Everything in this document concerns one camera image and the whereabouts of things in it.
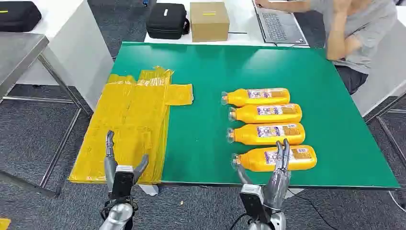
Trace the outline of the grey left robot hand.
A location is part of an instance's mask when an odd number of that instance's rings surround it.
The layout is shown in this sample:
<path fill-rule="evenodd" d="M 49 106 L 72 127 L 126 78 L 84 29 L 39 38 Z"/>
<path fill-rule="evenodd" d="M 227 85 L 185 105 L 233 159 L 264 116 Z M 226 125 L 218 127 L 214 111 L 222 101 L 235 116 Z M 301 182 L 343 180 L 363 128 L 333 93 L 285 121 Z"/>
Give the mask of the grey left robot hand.
<path fill-rule="evenodd" d="M 105 173 L 105 178 L 106 178 L 106 183 L 108 186 L 108 191 L 112 192 L 113 191 L 113 182 L 114 182 L 114 176 L 115 176 L 115 170 L 117 167 L 117 161 L 115 160 L 114 157 L 114 151 L 113 151 L 113 137 L 114 137 L 114 132 L 109 130 L 106 135 L 106 156 L 104 158 L 104 173 Z M 140 164 L 134 169 L 133 174 L 134 174 L 134 179 L 132 181 L 132 186 L 136 184 L 146 167 L 148 166 L 149 163 L 149 155 L 144 154 L 142 156 Z"/>

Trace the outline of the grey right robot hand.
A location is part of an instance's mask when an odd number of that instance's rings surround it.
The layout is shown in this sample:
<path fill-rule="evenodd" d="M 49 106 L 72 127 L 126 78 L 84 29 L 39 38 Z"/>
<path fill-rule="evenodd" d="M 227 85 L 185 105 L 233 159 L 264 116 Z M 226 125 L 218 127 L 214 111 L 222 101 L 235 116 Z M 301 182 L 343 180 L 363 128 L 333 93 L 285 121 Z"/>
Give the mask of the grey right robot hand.
<path fill-rule="evenodd" d="M 241 200 L 249 209 L 262 208 L 266 206 L 273 210 L 280 210 L 287 193 L 291 173 L 288 171 L 290 157 L 290 144 L 285 138 L 283 144 L 276 142 L 277 156 L 275 159 L 275 170 L 263 191 L 260 185 L 254 185 L 245 173 L 244 167 L 233 160 L 237 174 L 243 184 L 240 191 Z"/>

